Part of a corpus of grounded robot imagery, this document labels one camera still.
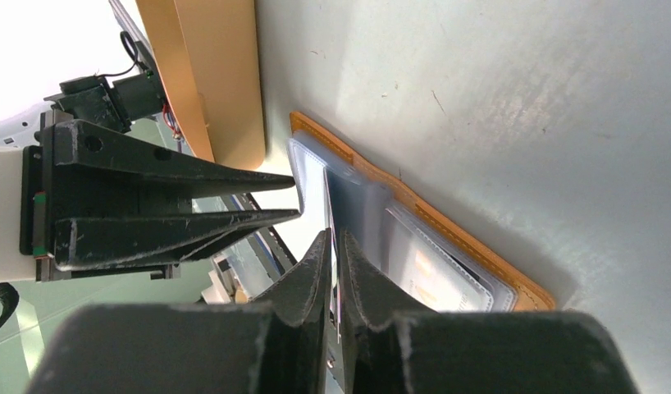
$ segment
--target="open wallet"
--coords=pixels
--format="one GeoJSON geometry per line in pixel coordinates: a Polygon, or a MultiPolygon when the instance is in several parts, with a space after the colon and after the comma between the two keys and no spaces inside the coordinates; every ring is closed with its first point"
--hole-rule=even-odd
{"type": "Polygon", "coordinates": [[[301,112],[292,112],[290,123],[288,154],[300,220],[314,234],[325,227],[335,234],[348,231],[372,265],[437,311],[555,308],[545,289],[401,180],[374,167],[301,112]]]}

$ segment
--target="screw hole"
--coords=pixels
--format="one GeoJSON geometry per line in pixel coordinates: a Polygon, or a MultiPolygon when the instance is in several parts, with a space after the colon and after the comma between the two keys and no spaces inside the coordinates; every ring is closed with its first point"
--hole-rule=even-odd
{"type": "Polygon", "coordinates": [[[171,160],[171,151],[164,148],[156,148],[154,150],[154,158],[160,162],[171,160]]]}
{"type": "Polygon", "coordinates": [[[84,138],[84,146],[89,149],[89,152],[98,152],[103,148],[103,142],[101,142],[98,137],[87,135],[87,137],[84,138]]]}

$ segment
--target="black cable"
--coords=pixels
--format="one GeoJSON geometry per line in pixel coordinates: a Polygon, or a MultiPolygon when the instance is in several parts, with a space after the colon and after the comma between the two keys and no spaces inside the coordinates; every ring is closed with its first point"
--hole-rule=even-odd
{"type": "Polygon", "coordinates": [[[121,43],[123,44],[123,48],[126,50],[126,53],[128,53],[128,56],[130,59],[133,61],[133,65],[130,66],[129,69],[119,72],[118,74],[101,74],[100,76],[106,76],[106,77],[111,77],[111,76],[124,76],[125,74],[133,71],[135,66],[141,66],[143,68],[146,68],[142,66],[142,63],[140,63],[138,57],[139,57],[139,50],[137,45],[135,45],[135,41],[133,40],[133,37],[128,33],[127,31],[122,31],[121,34],[121,43]]]}
{"type": "Polygon", "coordinates": [[[14,314],[16,306],[19,304],[19,293],[9,283],[0,283],[0,303],[2,304],[0,328],[2,328],[14,314]]]}

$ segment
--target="gray table surface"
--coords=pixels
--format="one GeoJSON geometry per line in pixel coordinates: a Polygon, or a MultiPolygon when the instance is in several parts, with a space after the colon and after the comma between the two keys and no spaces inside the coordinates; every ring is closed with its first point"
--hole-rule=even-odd
{"type": "Polygon", "coordinates": [[[671,0],[257,0],[269,162],[301,110],[671,392],[671,0]]]}

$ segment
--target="scratch on table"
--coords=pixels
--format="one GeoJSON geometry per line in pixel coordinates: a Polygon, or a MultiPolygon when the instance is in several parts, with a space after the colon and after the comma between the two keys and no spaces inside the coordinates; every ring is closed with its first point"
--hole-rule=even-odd
{"type": "Polygon", "coordinates": [[[446,115],[446,111],[444,110],[444,107],[442,107],[442,103],[440,103],[440,100],[437,98],[437,95],[435,94],[435,91],[432,90],[432,97],[435,98],[435,101],[437,101],[437,105],[440,106],[440,109],[442,110],[442,113],[446,115]]]}

